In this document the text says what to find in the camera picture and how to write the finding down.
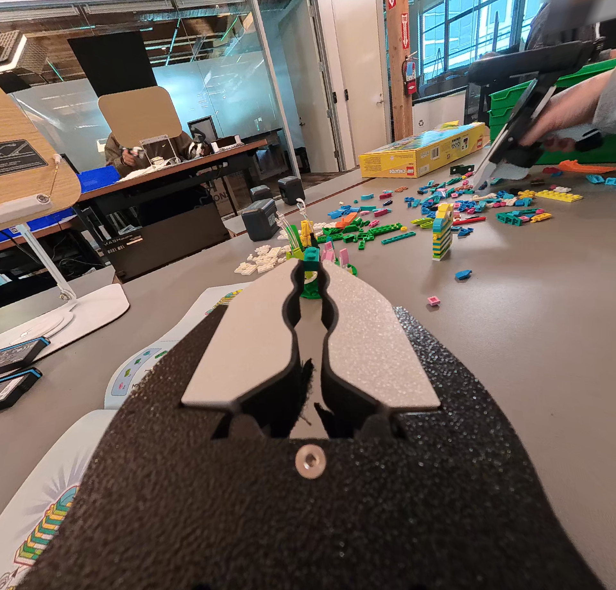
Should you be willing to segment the striped brick tower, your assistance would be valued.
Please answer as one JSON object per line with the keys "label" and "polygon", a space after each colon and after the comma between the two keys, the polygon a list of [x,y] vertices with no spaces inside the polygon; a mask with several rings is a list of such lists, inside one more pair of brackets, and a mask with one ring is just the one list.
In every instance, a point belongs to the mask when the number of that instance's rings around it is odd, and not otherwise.
{"label": "striped brick tower", "polygon": [[432,260],[441,261],[448,253],[451,246],[452,225],[453,204],[440,204],[432,224]]}

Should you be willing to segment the pile of white bricks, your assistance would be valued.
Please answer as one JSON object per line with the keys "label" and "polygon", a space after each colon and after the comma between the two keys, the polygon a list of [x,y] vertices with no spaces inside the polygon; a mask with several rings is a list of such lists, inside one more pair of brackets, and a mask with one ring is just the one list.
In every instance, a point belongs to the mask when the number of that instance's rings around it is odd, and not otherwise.
{"label": "pile of white bricks", "polygon": [[260,246],[236,267],[234,273],[243,276],[266,273],[276,268],[279,264],[284,263],[287,260],[288,254],[290,254],[289,245],[282,247]]}

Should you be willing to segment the black monitor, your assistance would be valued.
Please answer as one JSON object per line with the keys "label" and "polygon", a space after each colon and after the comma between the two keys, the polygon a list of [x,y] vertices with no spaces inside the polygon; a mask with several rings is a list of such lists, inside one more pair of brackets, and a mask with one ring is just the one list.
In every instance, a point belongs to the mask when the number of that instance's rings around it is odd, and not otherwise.
{"label": "black monitor", "polygon": [[187,123],[189,132],[192,135],[193,140],[196,140],[197,135],[208,142],[212,142],[218,139],[218,133],[214,125],[212,116],[206,116],[191,120]]}

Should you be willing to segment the black box under desk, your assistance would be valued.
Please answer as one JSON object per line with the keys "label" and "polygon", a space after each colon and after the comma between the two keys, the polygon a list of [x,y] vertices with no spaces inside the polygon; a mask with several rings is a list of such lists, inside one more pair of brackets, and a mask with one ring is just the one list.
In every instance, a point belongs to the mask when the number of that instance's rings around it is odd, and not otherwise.
{"label": "black box under desk", "polygon": [[121,282],[230,239],[217,207],[210,203],[101,243]]}

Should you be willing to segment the green lego flower model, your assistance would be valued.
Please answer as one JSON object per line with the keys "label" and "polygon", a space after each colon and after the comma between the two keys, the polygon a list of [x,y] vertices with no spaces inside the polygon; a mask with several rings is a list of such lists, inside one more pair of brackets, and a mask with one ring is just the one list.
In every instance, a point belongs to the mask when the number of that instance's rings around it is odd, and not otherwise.
{"label": "green lego flower model", "polygon": [[[304,250],[306,247],[318,247],[320,250],[320,263],[333,263],[345,271],[348,271],[354,276],[357,276],[357,269],[350,263],[349,253],[347,248],[342,247],[339,250],[334,248],[335,241],[353,240],[355,235],[344,235],[341,229],[336,227],[320,227],[317,228],[309,220],[302,220],[300,228],[296,225],[285,223],[285,233],[289,240],[290,254],[287,260],[296,259],[303,262]],[[304,272],[304,290],[301,297],[310,300],[320,299],[318,271]]]}

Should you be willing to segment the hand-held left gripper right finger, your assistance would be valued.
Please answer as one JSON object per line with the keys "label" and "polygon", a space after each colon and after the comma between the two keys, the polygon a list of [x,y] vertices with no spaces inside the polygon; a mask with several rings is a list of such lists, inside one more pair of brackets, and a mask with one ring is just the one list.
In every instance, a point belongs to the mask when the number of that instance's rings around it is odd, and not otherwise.
{"label": "hand-held left gripper right finger", "polygon": [[332,262],[319,270],[321,321],[327,332],[318,409],[328,435],[353,437],[372,416],[431,412],[441,402],[392,304]]}

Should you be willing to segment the orange brick piece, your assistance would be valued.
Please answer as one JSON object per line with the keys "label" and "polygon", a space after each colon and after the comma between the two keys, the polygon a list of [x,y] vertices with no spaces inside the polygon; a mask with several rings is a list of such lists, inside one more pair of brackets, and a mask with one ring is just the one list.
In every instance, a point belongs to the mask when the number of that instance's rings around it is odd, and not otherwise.
{"label": "orange brick piece", "polygon": [[558,169],[564,172],[581,173],[584,175],[605,175],[615,173],[615,165],[582,164],[577,160],[564,160],[558,164]]}

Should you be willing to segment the black battery blue trim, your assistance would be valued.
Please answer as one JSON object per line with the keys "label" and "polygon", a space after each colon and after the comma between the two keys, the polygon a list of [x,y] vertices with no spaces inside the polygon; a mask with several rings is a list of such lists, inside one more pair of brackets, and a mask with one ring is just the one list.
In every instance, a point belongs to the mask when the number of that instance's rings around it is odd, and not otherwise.
{"label": "black battery blue trim", "polygon": [[28,368],[2,376],[1,411],[12,407],[41,378],[42,372],[36,368]]}
{"label": "black battery blue trim", "polygon": [[49,345],[49,339],[38,337],[1,348],[1,375],[30,366]]}

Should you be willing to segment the wooden pillar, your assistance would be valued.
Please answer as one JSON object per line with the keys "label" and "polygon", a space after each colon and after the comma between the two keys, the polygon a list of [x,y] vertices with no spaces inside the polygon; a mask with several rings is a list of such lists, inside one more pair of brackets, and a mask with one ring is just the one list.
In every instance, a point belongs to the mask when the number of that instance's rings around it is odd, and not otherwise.
{"label": "wooden pillar", "polygon": [[407,67],[413,64],[410,42],[409,0],[384,0],[388,37],[390,102],[393,140],[413,133],[412,95],[408,93]]}

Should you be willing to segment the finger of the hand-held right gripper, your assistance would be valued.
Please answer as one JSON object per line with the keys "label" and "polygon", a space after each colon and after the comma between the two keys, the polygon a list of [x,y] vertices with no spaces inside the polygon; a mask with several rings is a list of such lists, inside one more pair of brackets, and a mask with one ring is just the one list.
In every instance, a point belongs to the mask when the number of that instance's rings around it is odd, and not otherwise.
{"label": "finger of the hand-held right gripper", "polygon": [[489,157],[485,157],[475,169],[474,189],[481,189],[483,183],[489,184],[493,179],[500,178],[500,173],[500,162],[492,162]]}
{"label": "finger of the hand-held right gripper", "polygon": [[490,163],[492,170],[490,171],[490,179],[503,180],[520,180],[528,175],[530,167],[518,166],[507,161],[499,163]]}

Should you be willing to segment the blue storage bin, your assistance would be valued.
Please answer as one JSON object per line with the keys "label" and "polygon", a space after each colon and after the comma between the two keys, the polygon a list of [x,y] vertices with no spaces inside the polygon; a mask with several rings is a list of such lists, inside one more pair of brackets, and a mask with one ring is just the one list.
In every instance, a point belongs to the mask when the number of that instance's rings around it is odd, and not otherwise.
{"label": "blue storage bin", "polygon": [[121,177],[113,165],[103,166],[78,174],[81,184],[81,194],[86,194],[117,183]]}

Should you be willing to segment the black battery packs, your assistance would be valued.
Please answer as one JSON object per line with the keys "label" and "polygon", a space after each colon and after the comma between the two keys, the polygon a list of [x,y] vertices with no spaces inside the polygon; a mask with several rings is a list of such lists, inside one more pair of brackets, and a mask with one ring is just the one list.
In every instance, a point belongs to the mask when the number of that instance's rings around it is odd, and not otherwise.
{"label": "black battery packs", "polygon": [[265,241],[278,235],[276,214],[277,206],[271,198],[255,201],[242,210],[242,221],[251,241]]}

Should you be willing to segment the white desk lamp wooden head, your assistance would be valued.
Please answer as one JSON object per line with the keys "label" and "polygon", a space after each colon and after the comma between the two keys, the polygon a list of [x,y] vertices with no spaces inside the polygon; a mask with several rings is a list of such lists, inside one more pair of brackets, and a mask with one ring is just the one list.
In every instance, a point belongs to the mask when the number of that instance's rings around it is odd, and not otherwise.
{"label": "white desk lamp wooden head", "polygon": [[70,284],[30,231],[29,222],[72,207],[81,184],[15,101],[1,92],[1,230],[15,227],[51,273],[63,306],[1,334],[1,347],[45,338],[38,358],[50,355],[121,317],[129,301],[111,283],[77,297]]}

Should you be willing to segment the white recycling bin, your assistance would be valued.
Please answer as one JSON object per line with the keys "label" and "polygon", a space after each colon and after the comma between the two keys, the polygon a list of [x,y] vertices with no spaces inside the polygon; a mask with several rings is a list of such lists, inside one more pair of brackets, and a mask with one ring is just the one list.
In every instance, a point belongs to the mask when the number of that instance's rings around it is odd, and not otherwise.
{"label": "white recycling bin", "polygon": [[467,88],[423,97],[413,102],[413,134],[437,129],[444,123],[464,124]]}

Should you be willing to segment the person's right hand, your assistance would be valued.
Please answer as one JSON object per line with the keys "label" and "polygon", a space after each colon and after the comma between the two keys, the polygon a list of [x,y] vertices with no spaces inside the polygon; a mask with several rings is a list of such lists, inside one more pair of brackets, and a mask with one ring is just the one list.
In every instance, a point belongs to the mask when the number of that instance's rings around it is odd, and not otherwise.
{"label": "person's right hand", "polygon": [[546,135],[579,124],[591,123],[601,88],[600,85],[593,85],[589,79],[553,96],[533,126],[518,139],[518,144],[529,147],[541,142],[543,148],[549,152],[573,152],[575,149],[573,139],[554,136],[548,138]]}

